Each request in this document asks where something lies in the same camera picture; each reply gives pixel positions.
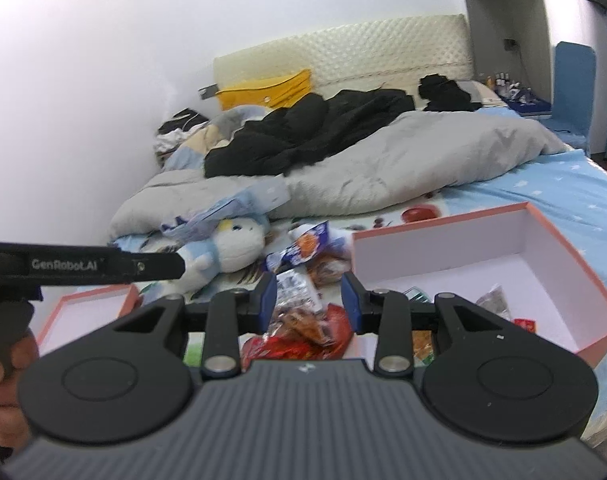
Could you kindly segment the person's left hand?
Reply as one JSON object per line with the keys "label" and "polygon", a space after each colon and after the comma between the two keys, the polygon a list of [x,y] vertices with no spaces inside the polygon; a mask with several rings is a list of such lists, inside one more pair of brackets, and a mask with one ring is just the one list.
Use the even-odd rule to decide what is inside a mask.
{"label": "person's left hand", "polygon": [[17,386],[20,375],[38,359],[39,349],[31,330],[13,344],[11,349],[12,373],[4,374],[0,362],[0,446],[18,450],[29,440],[30,431],[19,407]]}

